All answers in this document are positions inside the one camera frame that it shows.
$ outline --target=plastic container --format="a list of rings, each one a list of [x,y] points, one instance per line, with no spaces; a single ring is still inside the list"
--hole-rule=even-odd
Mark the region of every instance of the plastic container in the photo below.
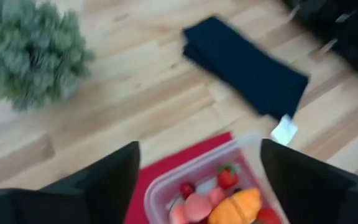
[[[272,207],[269,202],[274,201],[275,197],[260,161],[261,141],[256,135],[234,139],[157,177],[145,193],[144,208],[149,222],[169,224],[170,208],[181,200],[180,184],[193,182],[197,192],[205,193],[216,186],[218,167],[228,162],[234,162],[239,172],[239,183],[233,190],[238,187],[258,187],[262,193],[263,207]]]

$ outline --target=potted plant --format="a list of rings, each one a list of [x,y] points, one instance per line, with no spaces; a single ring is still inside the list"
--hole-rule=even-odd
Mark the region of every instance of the potted plant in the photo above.
[[[90,75],[75,12],[50,2],[0,0],[0,99],[17,111],[68,98]]]

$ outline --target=white label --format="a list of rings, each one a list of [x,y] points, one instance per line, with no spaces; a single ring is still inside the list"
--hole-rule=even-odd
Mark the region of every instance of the white label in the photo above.
[[[274,141],[286,146],[297,131],[298,127],[292,123],[291,118],[286,114],[281,118],[280,123],[270,135]]]

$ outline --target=wooden floor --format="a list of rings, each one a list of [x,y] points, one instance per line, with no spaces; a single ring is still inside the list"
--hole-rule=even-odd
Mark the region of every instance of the wooden floor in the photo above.
[[[268,136],[227,86],[181,56],[182,27],[218,13],[289,66],[310,75],[290,146],[358,174],[358,75],[288,21],[276,0],[59,0],[80,13],[97,53],[92,78],[66,103],[16,114],[0,101],[0,187],[37,189],[132,140],[142,165],[216,133]]]

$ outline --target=red placemat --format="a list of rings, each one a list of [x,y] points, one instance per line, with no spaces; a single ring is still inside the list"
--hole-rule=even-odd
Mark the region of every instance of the red placemat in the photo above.
[[[230,133],[220,134],[166,157],[139,172],[135,192],[129,204],[125,224],[149,224],[144,211],[144,194],[151,182],[159,175],[178,167],[232,139]]]

